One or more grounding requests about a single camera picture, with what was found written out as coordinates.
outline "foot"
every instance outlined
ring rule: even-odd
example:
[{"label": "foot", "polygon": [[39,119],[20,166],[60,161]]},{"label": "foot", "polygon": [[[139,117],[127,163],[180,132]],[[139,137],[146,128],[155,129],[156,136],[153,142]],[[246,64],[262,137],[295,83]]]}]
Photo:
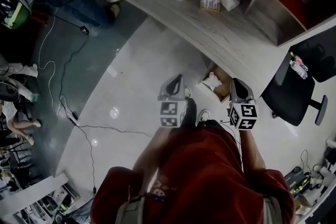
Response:
[{"label": "foot", "polygon": [[207,109],[203,109],[200,114],[198,115],[198,122],[204,122],[211,120],[211,114],[210,111]]},{"label": "foot", "polygon": [[113,4],[113,5],[110,7],[110,10],[114,13],[115,18],[117,18],[117,16],[118,16],[119,13],[120,13],[120,7],[119,7],[119,5],[117,5],[117,4]]},{"label": "foot", "polygon": [[191,93],[191,89],[190,89],[190,87],[186,87],[186,88],[184,88],[184,96],[185,97],[188,97],[188,98],[192,98],[193,96],[192,96],[192,93]]},{"label": "foot", "polygon": [[32,68],[34,71],[33,77],[37,78],[38,77],[37,64],[33,64]]},{"label": "foot", "polygon": [[34,120],[34,121],[33,121],[33,124],[34,124],[36,127],[38,127],[38,128],[42,127],[42,123],[41,123],[41,121],[39,121],[39,120]]},{"label": "foot", "polygon": [[39,99],[39,94],[38,93],[33,93],[31,96],[31,102],[36,103]]},{"label": "foot", "polygon": [[33,138],[31,135],[28,135],[28,136],[26,137],[26,139],[27,139],[27,141],[30,143],[31,146],[34,146],[34,144],[35,144],[35,140],[34,140],[34,138]]}]

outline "wooden desk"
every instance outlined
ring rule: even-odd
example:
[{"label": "wooden desk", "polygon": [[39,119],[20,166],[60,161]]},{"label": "wooden desk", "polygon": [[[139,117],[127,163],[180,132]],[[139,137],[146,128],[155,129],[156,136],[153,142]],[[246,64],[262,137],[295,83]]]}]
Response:
[{"label": "wooden desk", "polygon": [[272,21],[256,13],[245,17],[239,7],[209,13],[200,9],[200,0],[126,1],[175,31],[231,77],[243,80],[255,97],[262,94],[289,49],[276,47]]}]

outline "black pants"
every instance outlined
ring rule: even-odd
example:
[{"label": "black pants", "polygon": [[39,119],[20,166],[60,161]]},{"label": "black pants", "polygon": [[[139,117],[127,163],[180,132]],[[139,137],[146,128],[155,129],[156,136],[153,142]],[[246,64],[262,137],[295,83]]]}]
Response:
[{"label": "black pants", "polygon": [[20,142],[20,138],[16,137],[6,138],[6,136],[8,136],[11,133],[12,131],[10,129],[0,132],[0,147],[10,146]]},{"label": "black pants", "polygon": [[[188,101],[188,107],[181,127],[195,127],[197,120],[197,106],[194,99],[186,97],[186,100]],[[197,127],[214,127],[224,130],[224,128],[215,120],[200,121]]]}]

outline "red shirt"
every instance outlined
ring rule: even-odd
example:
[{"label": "red shirt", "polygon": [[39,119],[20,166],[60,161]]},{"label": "red shirt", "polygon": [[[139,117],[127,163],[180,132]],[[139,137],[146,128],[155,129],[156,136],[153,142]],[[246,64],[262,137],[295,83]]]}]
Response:
[{"label": "red shirt", "polygon": [[[111,168],[91,208],[91,223],[114,223],[119,207],[135,197],[142,180]],[[179,129],[165,147],[158,176],[146,195],[143,223],[262,223],[264,198],[279,202],[284,224],[294,216],[293,197],[277,170],[247,178],[232,136],[221,129]]]}]

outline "black chair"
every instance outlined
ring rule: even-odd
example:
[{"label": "black chair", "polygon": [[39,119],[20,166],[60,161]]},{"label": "black chair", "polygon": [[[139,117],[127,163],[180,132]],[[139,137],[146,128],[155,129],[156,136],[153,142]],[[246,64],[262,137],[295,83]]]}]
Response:
[{"label": "black chair", "polygon": [[308,67],[308,77],[302,79],[289,66],[287,54],[276,75],[262,93],[262,98],[274,114],[298,126],[308,106],[318,110],[315,120],[320,125],[327,109],[328,98],[324,95],[321,103],[311,99],[315,81],[324,82],[336,75],[336,27],[304,40],[290,48],[301,57]]}]

